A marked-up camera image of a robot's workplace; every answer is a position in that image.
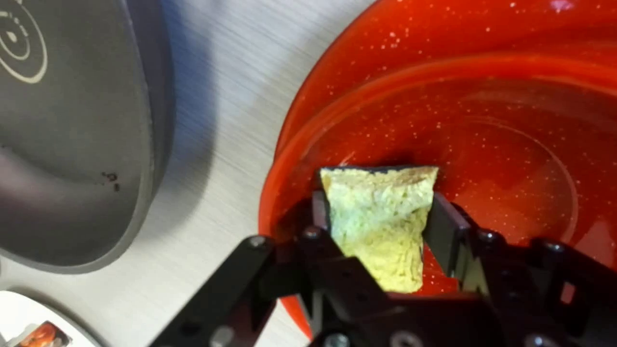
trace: screw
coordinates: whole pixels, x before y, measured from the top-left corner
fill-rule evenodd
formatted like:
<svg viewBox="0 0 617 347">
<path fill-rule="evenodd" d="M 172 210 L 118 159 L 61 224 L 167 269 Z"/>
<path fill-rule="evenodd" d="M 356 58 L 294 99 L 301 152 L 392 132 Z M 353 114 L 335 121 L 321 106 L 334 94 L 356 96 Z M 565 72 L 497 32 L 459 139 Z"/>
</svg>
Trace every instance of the screw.
<svg viewBox="0 0 617 347">
<path fill-rule="evenodd" d="M 318 228 L 306 228 L 302 233 L 302 236 L 306 238 L 318 238 L 320 230 Z"/>
<path fill-rule="evenodd" d="M 414 333 L 399 331 L 390 337 L 391 347 L 423 347 L 422 340 Z"/>
<path fill-rule="evenodd" d="M 559 345 L 544 335 L 534 333 L 525 338 L 525 347 L 559 347 Z"/>
<path fill-rule="evenodd" d="M 263 244 L 266 243 L 266 238 L 263 236 L 253 236 L 252 238 L 249 238 L 249 243 L 251 244 L 251 246 L 257 248 L 259 246 L 263 246 Z"/>
<path fill-rule="evenodd" d="M 478 237 L 484 242 L 493 242 L 496 239 L 495 234 L 491 232 L 480 232 Z"/>
<path fill-rule="evenodd" d="M 555 252 L 561 252 L 563 251 L 563 246 L 558 244 L 558 243 L 552 243 L 552 242 L 546 242 L 544 244 L 548 249 L 555 251 Z"/>
<path fill-rule="evenodd" d="M 234 338 L 234 331 L 227 325 L 221 325 L 212 334 L 210 347 L 229 347 Z"/>
<path fill-rule="evenodd" d="M 328 335 L 323 342 L 323 347 L 349 347 L 349 338 L 341 333 Z"/>
</svg>

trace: orange bowl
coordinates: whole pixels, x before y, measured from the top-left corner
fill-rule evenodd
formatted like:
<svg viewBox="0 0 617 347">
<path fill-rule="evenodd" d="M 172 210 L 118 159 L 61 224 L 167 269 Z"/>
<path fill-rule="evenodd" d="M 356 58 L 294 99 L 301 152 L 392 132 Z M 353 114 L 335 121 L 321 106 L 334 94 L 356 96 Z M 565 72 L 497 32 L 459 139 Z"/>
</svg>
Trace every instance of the orange bowl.
<svg viewBox="0 0 617 347">
<path fill-rule="evenodd" d="M 320 167 L 434 164 L 441 168 L 436 190 L 464 207 L 483 227 L 497 230 L 515 244 L 536 236 L 558 239 L 615 269 L 617 215 L 613 204 L 617 204 L 617 191 L 612 178 L 617 177 L 617 31 L 604 24 L 608 15 L 593 17 L 589 13 L 595 6 L 572 8 L 567 1 L 549 5 L 513 2 L 508 9 L 528 8 L 519 14 L 533 13 L 535 19 L 542 9 L 552 6 L 552 12 L 544 14 L 550 20 L 537 23 L 543 31 L 530 39 L 502 25 L 503 9 L 487 7 L 490 10 L 484 17 L 474 17 L 474 11 L 470 14 L 475 20 L 482 18 L 482 34 L 499 28 L 510 36 L 479 38 L 490 43 L 470 51 L 466 48 L 479 43 L 464 43 L 469 40 L 461 40 L 452 31 L 441 32 L 442 28 L 426 29 L 432 35 L 442 33 L 431 36 L 434 40 L 452 45 L 448 49 L 422 46 L 423 52 L 432 54 L 421 61 L 415 54 L 401 58 L 352 52 L 345 64 L 357 65 L 364 59 L 362 64 L 373 66 L 379 61 L 378 76 L 363 81 L 358 74 L 362 70 L 353 68 L 354 72 L 346 72 L 349 80 L 341 82 L 342 87 L 331 84 L 337 74 L 324 73 L 341 66 L 336 60 L 336 54 L 342 54 L 338 49 L 363 40 L 363 35 L 350 32 L 374 22 L 370 13 L 386 18 L 387 12 L 376 9 L 394 10 L 401 2 L 407 3 L 377 2 L 326 53 L 334 62 L 322 59 L 305 82 L 281 131 L 263 188 L 260 233 L 280 242 L 294 236 L 294 221 L 305 218 L 295 207 L 310 198 Z M 448 3 L 451 7 L 446 12 L 466 13 L 462 9 L 479 6 Z M 414 10 L 420 4 L 424 3 L 414 1 Z M 433 7 L 426 5 L 423 13 L 428 15 Z M 565 19 L 556 19 L 555 7 L 560 9 L 557 14 L 567 15 Z M 491 10 L 498 14 L 492 17 Z M 396 27 L 401 12 L 393 12 L 394 20 L 384 25 Z M 611 9 L 607 13 L 617 17 Z M 440 23 L 434 15 L 428 17 Z M 521 23 L 531 20 L 524 18 Z M 474 21 L 462 22 L 477 27 Z M 568 32 L 580 35 L 547 39 L 563 27 L 581 28 Z M 462 33 L 465 30 L 471 29 L 461 27 Z M 519 49 L 524 43 L 526 48 Z M 496 49 L 500 44 L 505 48 Z M 392 65 L 382 65 L 381 59 L 391 59 Z M 306 100 L 314 103 L 309 107 Z M 424 285 L 418 294 L 455 290 L 456 283 L 439 271 L 429 249 L 425 255 Z M 283 304 L 309 334 L 297 300 L 284 298 Z"/>
</svg>

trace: circular logo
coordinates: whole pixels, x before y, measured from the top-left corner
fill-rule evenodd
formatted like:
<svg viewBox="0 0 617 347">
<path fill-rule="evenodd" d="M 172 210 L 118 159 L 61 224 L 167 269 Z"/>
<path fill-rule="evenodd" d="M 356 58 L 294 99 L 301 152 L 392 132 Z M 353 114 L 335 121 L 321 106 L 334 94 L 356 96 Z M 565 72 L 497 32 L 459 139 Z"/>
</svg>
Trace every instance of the circular logo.
<svg viewBox="0 0 617 347">
<path fill-rule="evenodd" d="M 0 65 L 25 83 L 38 83 L 47 71 L 43 34 L 23 0 L 0 0 Z"/>
</svg>

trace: red bowl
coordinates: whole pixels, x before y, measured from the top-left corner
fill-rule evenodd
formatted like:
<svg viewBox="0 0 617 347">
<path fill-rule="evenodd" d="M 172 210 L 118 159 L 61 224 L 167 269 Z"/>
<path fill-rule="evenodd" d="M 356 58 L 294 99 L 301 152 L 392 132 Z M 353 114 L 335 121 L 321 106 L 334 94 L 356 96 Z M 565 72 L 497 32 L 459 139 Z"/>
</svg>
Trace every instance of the red bowl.
<svg viewBox="0 0 617 347">
<path fill-rule="evenodd" d="M 448 4 L 437 15 L 437 2 L 379 1 L 333 44 L 281 131 L 259 232 L 281 242 L 293 237 L 294 221 L 305 217 L 294 207 L 310 197 L 319 167 L 436 164 L 436 190 L 483 227 L 517 244 L 535 236 L 559 239 L 615 269 L 617 31 L 607 20 L 617 14 L 604 2 L 597 13 L 595 5 L 563 0 L 499 8 Z M 516 25 L 507 12 L 514 9 Z M 412 43 L 401 40 L 401 50 L 363 55 L 352 49 L 354 40 L 366 49 L 366 37 L 380 30 L 406 33 L 401 20 L 412 12 L 424 15 L 422 24 Z M 357 29 L 372 23 L 381 24 L 368 36 Z M 445 23 L 447 30 L 439 27 Z M 489 34 L 497 38 L 483 36 Z M 411 54 L 418 47 L 431 57 L 418 60 Z M 378 76 L 365 82 L 368 70 Z M 419 294 L 455 290 L 425 254 Z M 297 300 L 283 304 L 309 334 Z"/>
</svg>

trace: white plate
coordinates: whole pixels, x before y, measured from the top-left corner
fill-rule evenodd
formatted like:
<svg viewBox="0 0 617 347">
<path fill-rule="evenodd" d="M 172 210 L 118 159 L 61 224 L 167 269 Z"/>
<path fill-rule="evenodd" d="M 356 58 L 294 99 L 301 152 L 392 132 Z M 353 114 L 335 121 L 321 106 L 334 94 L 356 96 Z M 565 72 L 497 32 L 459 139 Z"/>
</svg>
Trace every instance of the white plate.
<svg viewBox="0 0 617 347">
<path fill-rule="evenodd" d="M 23 334 L 27 327 L 39 325 L 46 320 L 59 327 L 71 338 L 70 347 L 101 347 L 91 336 L 68 320 L 64 315 L 54 312 L 47 306 L 40 304 L 26 296 L 12 291 L 0 291 L 0 346 L 3 343 L 18 343 L 11 341 Z"/>
</svg>

